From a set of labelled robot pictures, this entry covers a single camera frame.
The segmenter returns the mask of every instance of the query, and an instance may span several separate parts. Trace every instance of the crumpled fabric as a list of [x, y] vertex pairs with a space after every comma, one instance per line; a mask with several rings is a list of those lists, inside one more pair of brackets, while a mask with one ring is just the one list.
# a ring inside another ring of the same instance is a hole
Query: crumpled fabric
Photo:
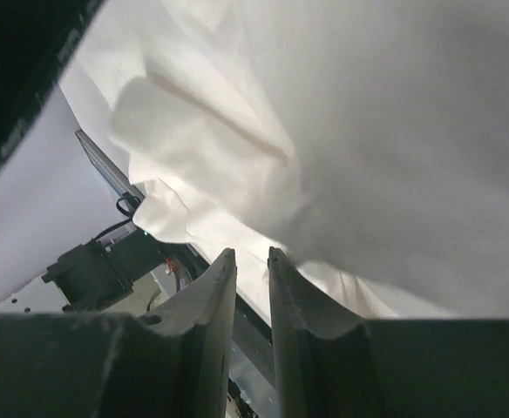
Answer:
[[509, 2], [111, 0], [72, 66], [156, 238], [280, 245], [366, 316], [509, 317]]

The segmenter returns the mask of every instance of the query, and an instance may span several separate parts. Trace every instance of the black plastic part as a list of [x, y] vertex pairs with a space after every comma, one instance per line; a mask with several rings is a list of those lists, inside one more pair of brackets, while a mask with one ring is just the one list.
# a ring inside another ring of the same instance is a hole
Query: black plastic part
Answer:
[[73, 248], [42, 279], [64, 293], [65, 312], [99, 311], [131, 294], [132, 283], [165, 257], [156, 239], [137, 230], [107, 248], [95, 240]]
[[90, 241], [61, 255], [42, 280], [64, 293], [65, 312], [98, 311], [132, 293], [132, 281], [112, 259], [101, 243]]
[[509, 320], [365, 320], [269, 269], [282, 417], [509, 416]]
[[0, 0], [0, 168], [42, 110], [102, 0]]
[[235, 296], [234, 253], [136, 320], [0, 314], [0, 418], [221, 418]]

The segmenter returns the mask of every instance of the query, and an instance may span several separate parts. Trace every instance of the white wall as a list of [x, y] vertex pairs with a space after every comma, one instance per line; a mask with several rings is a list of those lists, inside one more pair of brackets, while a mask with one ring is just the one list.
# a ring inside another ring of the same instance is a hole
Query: white wall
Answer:
[[114, 194], [74, 136], [77, 129], [56, 90], [0, 173], [0, 300], [121, 219]]

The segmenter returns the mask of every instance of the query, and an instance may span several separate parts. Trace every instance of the white fabric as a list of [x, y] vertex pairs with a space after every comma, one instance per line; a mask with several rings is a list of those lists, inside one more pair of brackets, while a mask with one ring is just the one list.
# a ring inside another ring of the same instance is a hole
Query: white fabric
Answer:
[[156, 238], [261, 233], [364, 314], [509, 316], [509, 1], [111, 0], [74, 61]]

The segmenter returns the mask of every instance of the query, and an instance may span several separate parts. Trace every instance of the black wire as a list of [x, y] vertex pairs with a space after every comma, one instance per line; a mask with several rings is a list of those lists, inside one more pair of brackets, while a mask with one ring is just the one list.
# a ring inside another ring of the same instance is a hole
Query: black wire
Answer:
[[160, 288], [158, 288], [158, 289], [156, 289], [156, 291], [153, 293], [152, 298], [150, 298], [150, 301], [148, 302], [148, 305], [146, 305], [146, 311], [147, 311], [147, 312], [149, 312], [149, 311], [152, 309], [152, 304], [153, 304], [153, 302], [154, 302], [154, 301], [156, 300], [156, 298], [157, 298], [158, 296], [160, 296], [160, 295], [161, 295], [161, 289], [160, 289]]
[[113, 231], [115, 231], [117, 228], [120, 228], [122, 227], [123, 225], [126, 225], [128, 224], [129, 222], [132, 221], [132, 218], [129, 218], [129, 219], [125, 219], [125, 220], [121, 220], [120, 222], [118, 222], [117, 224], [115, 225], [111, 225], [109, 228], [105, 229], [104, 231], [102, 231], [101, 233], [99, 233], [98, 235], [96, 235], [94, 237], [94, 240], [97, 241], [98, 239], [102, 238], [102, 237], [105, 237], [108, 233], [112, 233]]
[[181, 278], [179, 277], [177, 270], [175, 270], [173, 274], [175, 276], [175, 292], [179, 293], [181, 291]]
[[[121, 206], [120, 202], [126, 202], [127, 205], [131, 208], [131, 210], [127, 211], [123, 206]], [[115, 203], [115, 207], [117, 207], [117, 210], [121, 212], [123, 215], [127, 217], [125, 220], [121, 220], [115, 225], [111, 225], [109, 228], [105, 229], [98, 235], [94, 237], [94, 240], [97, 241], [98, 239], [105, 237], [108, 233], [112, 233], [116, 229], [122, 227], [123, 225], [128, 224], [132, 221], [132, 216], [134, 216], [134, 213], [136, 212], [137, 208], [140, 205], [140, 199], [136, 196], [131, 195], [129, 192], [125, 192], [123, 196], [121, 196], [119, 199], [117, 199], [117, 202]]]
[[[127, 211], [123, 206], [121, 206], [121, 202], [126, 202], [127, 206], [131, 208], [130, 211]], [[127, 218], [132, 218], [134, 213], [136, 212], [136, 209], [140, 206], [140, 199], [136, 196], [131, 195], [130, 193], [126, 192], [117, 199], [117, 202], [115, 203], [115, 207], [117, 207], [117, 210], [121, 213], [123, 213]]]

